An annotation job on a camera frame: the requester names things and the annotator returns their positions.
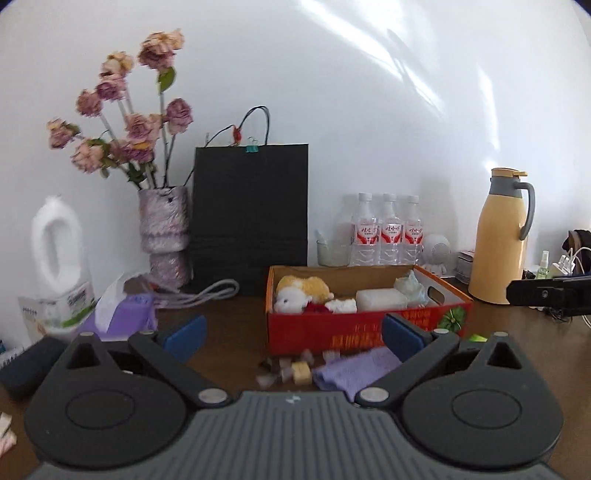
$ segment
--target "green leaf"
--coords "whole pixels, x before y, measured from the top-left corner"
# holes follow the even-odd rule
[[[134,164],[131,162],[128,163],[129,165],[129,181],[134,183],[141,183],[145,180],[145,175],[141,173],[137,168],[135,168]]]
[[[105,142],[102,138],[89,138],[86,142],[88,143],[88,145],[90,147],[94,147],[96,145],[102,147],[105,157],[107,157],[109,155],[109,153],[111,152],[111,146],[107,142]]]
[[[110,157],[103,157],[102,162],[105,167],[117,168],[117,162]]]
[[[160,85],[160,93],[164,93],[174,83],[177,76],[174,67],[169,67],[158,75],[158,84]]]
[[[64,126],[68,130],[71,130],[74,135],[78,135],[81,132],[80,127],[76,124],[64,124]]]

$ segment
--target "vase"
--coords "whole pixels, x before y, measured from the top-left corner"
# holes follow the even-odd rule
[[[190,280],[184,251],[189,245],[187,187],[140,190],[138,194],[141,246],[150,255],[151,274],[180,288]]]

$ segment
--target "binder clip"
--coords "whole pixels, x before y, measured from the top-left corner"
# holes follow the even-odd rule
[[[258,141],[256,138],[248,137],[250,143],[246,146],[246,153],[257,153],[258,152]]]

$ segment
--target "screw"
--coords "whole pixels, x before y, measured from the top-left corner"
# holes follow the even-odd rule
[[[215,405],[216,403],[222,403],[223,401],[226,401],[228,394],[221,388],[206,388],[205,390],[201,390],[201,392],[199,392],[197,398],[203,403]]]
[[[365,401],[371,403],[380,403],[384,400],[387,400],[390,394],[383,388],[368,387],[359,392],[359,396]]]

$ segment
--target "stuffed toy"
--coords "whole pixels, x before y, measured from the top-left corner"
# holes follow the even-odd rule
[[[321,278],[297,278],[286,275],[277,285],[274,310],[277,313],[301,313],[310,302],[325,304],[334,297]]]

